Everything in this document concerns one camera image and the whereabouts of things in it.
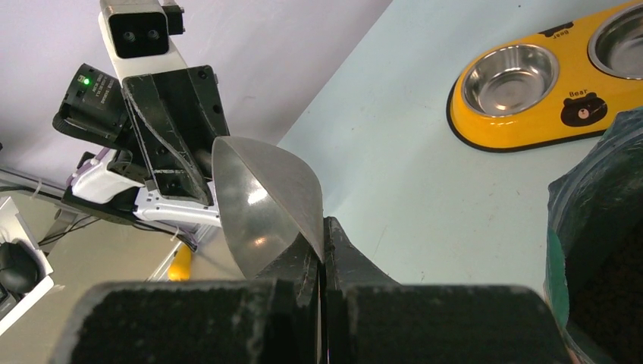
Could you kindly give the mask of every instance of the camera lens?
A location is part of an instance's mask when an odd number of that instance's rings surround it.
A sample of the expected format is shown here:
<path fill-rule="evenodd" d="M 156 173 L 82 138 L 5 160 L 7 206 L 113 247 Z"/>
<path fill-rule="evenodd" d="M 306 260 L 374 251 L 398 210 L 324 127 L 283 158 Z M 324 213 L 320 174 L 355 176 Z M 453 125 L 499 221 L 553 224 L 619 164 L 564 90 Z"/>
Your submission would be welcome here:
<path fill-rule="evenodd" d="M 147 36 L 150 39 L 157 40 L 158 39 L 158 32 L 156 30 L 152 29 L 149 32 L 147 32 Z"/>
<path fill-rule="evenodd" d="M 125 32 L 125 33 L 123 33 L 123 39 L 125 39 L 126 41 L 132 43 L 133 41 L 136 40 L 136 36 L 132 32 Z"/>

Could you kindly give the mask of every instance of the computer mouse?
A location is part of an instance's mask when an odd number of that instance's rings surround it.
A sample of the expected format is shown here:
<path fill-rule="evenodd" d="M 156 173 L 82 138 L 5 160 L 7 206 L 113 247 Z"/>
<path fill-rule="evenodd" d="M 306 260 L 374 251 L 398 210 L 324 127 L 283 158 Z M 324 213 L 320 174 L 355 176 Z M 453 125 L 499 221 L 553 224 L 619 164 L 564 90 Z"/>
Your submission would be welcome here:
<path fill-rule="evenodd" d="M 0 244 L 0 284 L 14 293 L 29 293 L 38 284 L 38 264 L 20 243 Z"/>

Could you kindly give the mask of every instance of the gray wall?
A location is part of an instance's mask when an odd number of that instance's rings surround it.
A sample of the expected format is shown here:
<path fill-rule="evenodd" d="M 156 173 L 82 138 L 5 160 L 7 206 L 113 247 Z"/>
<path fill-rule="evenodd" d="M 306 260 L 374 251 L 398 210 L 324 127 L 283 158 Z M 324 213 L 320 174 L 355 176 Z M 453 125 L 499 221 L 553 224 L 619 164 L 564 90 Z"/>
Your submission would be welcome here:
<path fill-rule="evenodd" d="M 210 64 L 231 133 L 276 143 L 391 0 L 178 0 L 190 66 Z M 22 0 L 0 12 L 0 165 L 62 184 L 96 146 L 55 132 L 76 69 L 113 73 L 99 0 Z"/>

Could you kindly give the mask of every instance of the stainless steel bowl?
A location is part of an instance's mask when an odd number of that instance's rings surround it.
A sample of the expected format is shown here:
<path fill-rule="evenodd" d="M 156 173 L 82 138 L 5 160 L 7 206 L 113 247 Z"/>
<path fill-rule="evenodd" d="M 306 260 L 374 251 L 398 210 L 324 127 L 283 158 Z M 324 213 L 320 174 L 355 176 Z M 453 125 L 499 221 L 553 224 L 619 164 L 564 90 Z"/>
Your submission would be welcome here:
<path fill-rule="evenodd" d="M 463 99 L 475 112 L 503 117 L 536 105 L 558 78 L 558 60 L 529 44 L 498 49 L 477 61 L 463 82 Z"/>
<path fill-rule="evenodd" d="M 588 53 L 606 74 L 643 80 L 643 4 L 607 19 L 591 37 Z"/>

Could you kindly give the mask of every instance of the black bracket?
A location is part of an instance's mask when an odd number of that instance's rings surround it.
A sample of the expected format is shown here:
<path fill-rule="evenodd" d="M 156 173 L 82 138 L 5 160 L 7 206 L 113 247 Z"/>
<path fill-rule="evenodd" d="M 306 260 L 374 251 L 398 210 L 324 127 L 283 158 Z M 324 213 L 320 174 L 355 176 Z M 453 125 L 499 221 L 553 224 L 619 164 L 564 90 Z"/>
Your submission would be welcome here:
<path fill-rule="evenodd" d="M 209 166 L 195 155 L 209 155 L 216 137 L 230 135 L 212 68 L 127 77 L 121 91 L 161 196 L 211 206 Z"/>

